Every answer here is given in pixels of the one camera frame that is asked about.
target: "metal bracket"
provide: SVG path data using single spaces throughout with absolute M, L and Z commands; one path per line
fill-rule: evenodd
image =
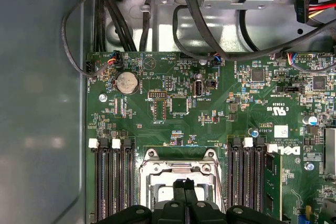
M 152 17 L 152 14 L 151 14 L 151 6 L 150 5 L 141 5 L 140 6 L 140 11 L 143 12 L 143 13 L 149 13 L 149 18 Z

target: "cable connector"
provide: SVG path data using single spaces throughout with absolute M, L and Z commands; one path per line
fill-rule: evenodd
M 319 0 L 295 0 L 296 20 L 300 23 L 307 23 L 309 20 L 309 5 L 317 4 Z

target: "green circuit board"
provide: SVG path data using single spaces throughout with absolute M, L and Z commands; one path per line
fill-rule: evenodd
M 90 54 L 89 70 L 115 55 Z M 178 52 L 117 55 L 87 81 L 87 137 L 99 144 L 88 148 L 87 158 L 92 222 L 139 203 L 139 167 L 149 148 L 169 159 L 200 159 L 214 149 L 227 207 L 246 205 L 294 222 L 311 207 L 307 218 L 317 222 L 323 199 L 336 198 L 324 172 L 323 132 L 335 116 L 335 72 L 302 73 L 287 57 L 200 64 Z M 322 54 L 296 56 L 306 69 L 331 62 Z M 313 117 L 317 126 L 304 122 Z M 258 136 L 247 149 L 249 129 Z M 111 151 L 113 139 L 127 151 Z M 257 163 L 242 161 L 249 158 L 246 150 Z M 239 165 L 245 173 L 235 171 Z M 244 198 L 250 190 L 254 199 Z

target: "electrolytic capacitor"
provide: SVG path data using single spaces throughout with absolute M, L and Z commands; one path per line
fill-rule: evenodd
M 305 125 L 317 125 L 317 118 L 313 115 L 306 115 L 303 119 L 302 122 Z
M 249 128 L 247 133 L 251 136 L 251 137 L 258 137 L 259 136 L 259 131 L 256 128 Z

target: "yellow wire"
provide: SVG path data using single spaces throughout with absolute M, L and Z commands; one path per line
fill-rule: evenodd
M 313 12 L 313 13 L 309 14 L 308 18 L 314 18 L 316 15 L 319 15 L 321 12 L 324 12 L 324 11 L 325 11 L 325 9 Z
M 291 65 L 291 62 L 289 60 L 289 53 L 287 53 L 288 63 Z

